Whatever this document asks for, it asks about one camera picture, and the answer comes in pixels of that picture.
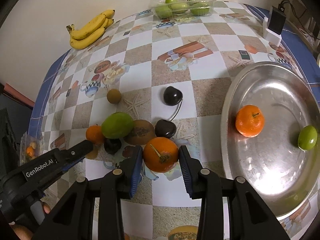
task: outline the stainless steel tray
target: stainless steel tray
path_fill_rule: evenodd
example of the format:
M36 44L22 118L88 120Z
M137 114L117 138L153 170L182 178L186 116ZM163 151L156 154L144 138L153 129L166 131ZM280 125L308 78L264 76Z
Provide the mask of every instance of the stainless steel tray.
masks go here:
M242 136L235 127L238 110L260 108L262 132ZM221 152L226 177L245 177L280 220L294 213L310 195L320 172L320 142L310 151L297 147L300 129L319 133L319 107L308 86L279 64L259 62L232 82L221 115Z

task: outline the tangerine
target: tangerine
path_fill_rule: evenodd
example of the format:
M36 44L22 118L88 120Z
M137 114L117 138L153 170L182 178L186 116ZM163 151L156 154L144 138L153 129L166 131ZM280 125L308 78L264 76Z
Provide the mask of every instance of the tangerine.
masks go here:
M255 137L263 129L264 116L257 106L242 107L236 116L236 129L246 137Z
M85 132L85 137L88 141L94 144L103 144L104 136L101 131L101 126L100 125L90 126Z
M27 154L28 154L28 156L29 156L30 158L32 158L33 156L35 156L35 150L34 150L31 146L29 146L29 147L27 148L26 152L27 152Z
M176 144L165 137L156 137L148 141L143 149L145 165L155 172L167 172L178 161L179 152Z

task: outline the silver rivet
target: silver rivet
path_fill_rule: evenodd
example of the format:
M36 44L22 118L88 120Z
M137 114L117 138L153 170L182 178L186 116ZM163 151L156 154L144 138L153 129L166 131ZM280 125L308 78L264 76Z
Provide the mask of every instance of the silver rivet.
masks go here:
M201 169L201 174L203 175L208 175L210 173L210 171L208 169Z
M244 183L244 182L245 182L245 178L239 176L239 177L237 177L237 181L238 181L239 183Z
M120 175L122 173L122 170L121 169L115 169L115 170L112 171L112 173L114 175Z
M84 181L85 181L85 176L79 175L77 177L77 182L81 183L81 182L84 182Z

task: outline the checkered tablecloth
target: checkered tablecloth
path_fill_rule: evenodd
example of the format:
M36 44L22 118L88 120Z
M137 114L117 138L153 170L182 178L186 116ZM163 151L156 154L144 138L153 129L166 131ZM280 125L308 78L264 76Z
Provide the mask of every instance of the checkered tablecloth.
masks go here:
M51 150L51 143L62 134L66 147L74 146L85 139L90 125L101 124L114 112L126 112L133 119L153 124L159 118L168 119L176 108L166 106L162 95L172 85L182 91L184 98L173 121L177 133L172 139L178 146L187 145L192 157L204 167L224 176L220 117L233 78L246 65L260 61L289 64L292 71L305 77L284 43L275 48L262 38L261 19L245 5L217 1L214 6L211 16L180 17L170 23L146 10L115 22L87 49L72 49L61 63L45 107L41 125L43 152ZM191 52L177 50L190 43L196 44ZM107 101L106 94L112 88L122 94L118 105ZM46 191L45 200L54 206L79 174L88 179L102 177L115 162L125 158L122 152L127 146L122 141L122 148L114 157L101 147L97 160L85 159L70 169ZM132 200L122 201L124 231L130 239L157 239L167 237L178 226L197 226L201 201L189 198L180 167L149 177L139 184ZM318 211L317 189L318 186L296 217L283 221L293 239ZM97 199L94 238L98 207ZM224 217L224 238L228 239L226 199Z

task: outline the yellow banana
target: yellow banana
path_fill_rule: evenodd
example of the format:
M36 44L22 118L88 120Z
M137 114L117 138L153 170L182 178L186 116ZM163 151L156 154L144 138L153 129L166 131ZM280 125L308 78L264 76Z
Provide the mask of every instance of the yellow banana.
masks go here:
M70 33L70 45L74 49L85 49L86 47L90 46L92 43L94 43L98 38L100 38L103 35L104 30L105 30L104 27L100 27L96 31L94 31L91 35L89 35L88 37L84 38L83 40L78 41L78 40L75 40L74 38L72 38L72 36L71 36L71 34L74 30L74 25L72 25L72 27L67 26L67 29Z
M105 29L108 28L111 24L113 24L114 19L108 19L104 21L104 23L101 25L101 27L104 27Z
M106 11L102 12L101 14L104 14L107 18L110 19L114 13L115 13L115 10L106 10Z
M106 16L104 14L99 14L95 18L93 18L90 22L88 22L84 27L80 30L72 30L71 37L75 40L82 40L88 37L90 34L95 32L101 25L104 23Z

